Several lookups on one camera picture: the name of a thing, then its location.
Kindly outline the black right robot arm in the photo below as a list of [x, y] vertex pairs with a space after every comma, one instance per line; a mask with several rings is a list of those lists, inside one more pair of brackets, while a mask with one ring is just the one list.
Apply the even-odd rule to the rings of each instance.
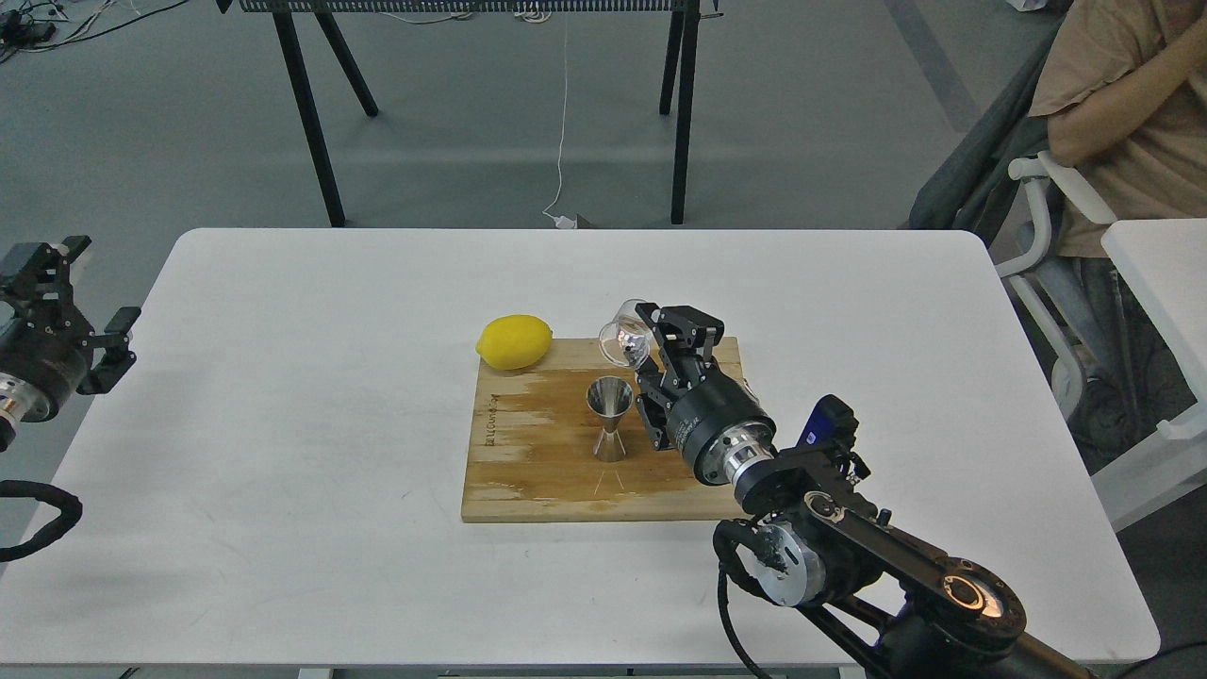
[[858, 421], [836, 396], [815, 404], [795, 446], [746, 384], [721, 369], [724, 326], [694, 306], [637, 302], [637, 335], [620, 341], [655, 450], [675, 450], [698, 482], [729, 486], [742, 510], [721, 520], [719, 615], [737, 658], [729, 585], [806, 617], [870, 678], [1089, 678], [1091, 671], [1026, 632], [1001, 576], [894, 527], [856, 490], [869, 468]]

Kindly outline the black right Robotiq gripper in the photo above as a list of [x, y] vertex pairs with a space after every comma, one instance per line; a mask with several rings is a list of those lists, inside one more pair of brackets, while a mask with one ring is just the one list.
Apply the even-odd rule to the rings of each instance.
[[750, 466], [775, 458], [771, 417], [715, 359], [725, 324], [694, 306], [655, 304], [647, 322], [661, 361], [637, 373], [637, 411], [653, 450], [678, 452], [707, 486], [736, 485]]

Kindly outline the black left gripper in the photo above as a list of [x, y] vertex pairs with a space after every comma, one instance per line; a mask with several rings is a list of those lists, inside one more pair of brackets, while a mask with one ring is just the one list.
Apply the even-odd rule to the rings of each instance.
[[93, 240], [18, 242], [1, 261], [1, 300], [17, 310], [1, 339], [2, 397], [21, 421], [49, 421], [77, 391], [107, 394], [138, 362], [139, 306], [121, 306], [95, 334], [74, 308], [72, 265]]

